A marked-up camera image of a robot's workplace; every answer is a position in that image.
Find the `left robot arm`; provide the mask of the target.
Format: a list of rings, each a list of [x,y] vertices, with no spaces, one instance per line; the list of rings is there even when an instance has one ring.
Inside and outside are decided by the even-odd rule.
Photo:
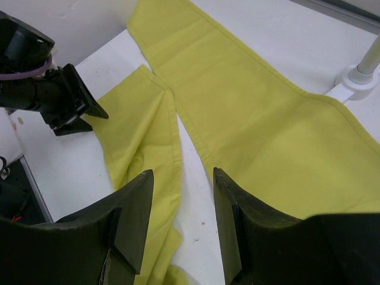
[[[83,115],[108,119],[73,64],[52,65],[55,42],[1,12],[1,107],[41,114],[57,136],[90,132]]]

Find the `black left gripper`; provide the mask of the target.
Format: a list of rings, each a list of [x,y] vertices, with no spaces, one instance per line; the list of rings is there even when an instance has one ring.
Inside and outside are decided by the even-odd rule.
[[[91,132],[83,114],[109,118],[72,64],[43,77],[1,81],[1,107],[39,112],[56,136]]]

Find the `yellow trousers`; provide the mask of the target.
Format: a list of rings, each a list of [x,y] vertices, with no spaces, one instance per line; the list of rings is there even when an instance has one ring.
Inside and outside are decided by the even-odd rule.
[[[114,189],[142,171],[154,192],[136,284],[186,284],[170,261],[181,200],[182,122],[208,174],[223,169],[270,206],[305,218],[379,211],[379,144],[339,101],[308,93],[189,1],[139,1],[127,24],[148,64],[91,119]]]

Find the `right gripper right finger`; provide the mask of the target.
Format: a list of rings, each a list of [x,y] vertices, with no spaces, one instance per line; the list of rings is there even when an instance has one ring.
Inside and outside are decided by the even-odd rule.
[[[301,220],[246,192],[220,168],[213,191],[226,284],[379,283],[379,214]]]

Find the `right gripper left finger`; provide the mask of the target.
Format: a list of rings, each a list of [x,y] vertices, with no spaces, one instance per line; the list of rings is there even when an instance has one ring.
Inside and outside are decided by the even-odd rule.
[[[1,219],[2,284],[133,284],[140,274],[154,173],[54,223]]]

